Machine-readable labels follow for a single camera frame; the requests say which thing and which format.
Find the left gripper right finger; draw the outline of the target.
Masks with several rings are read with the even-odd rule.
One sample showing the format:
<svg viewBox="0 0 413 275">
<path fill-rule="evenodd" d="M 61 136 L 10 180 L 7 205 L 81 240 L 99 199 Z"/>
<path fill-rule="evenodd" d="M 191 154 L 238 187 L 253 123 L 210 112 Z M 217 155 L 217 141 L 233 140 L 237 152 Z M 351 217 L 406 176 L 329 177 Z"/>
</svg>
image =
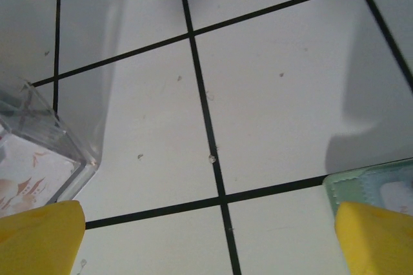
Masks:
<svg viewBox="0 0 413 275">
<path fill-rule="evenodd" d="M 351 274 L 412 274 L 412 216 L 346 201 L 335 231 Z"/>
</svg>

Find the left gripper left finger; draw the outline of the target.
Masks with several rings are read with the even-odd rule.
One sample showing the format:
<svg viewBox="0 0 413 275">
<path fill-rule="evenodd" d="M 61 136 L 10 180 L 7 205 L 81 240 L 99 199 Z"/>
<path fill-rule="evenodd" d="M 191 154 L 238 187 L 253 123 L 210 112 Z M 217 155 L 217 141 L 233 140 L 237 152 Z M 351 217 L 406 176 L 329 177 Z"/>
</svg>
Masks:
<svg viewBox="0 0 413 275">
<path fill-rule="evenodd" d="M 1 218 L 1 274 L 70 274 L 85 225 L 76 200 Z"/>
</svg>

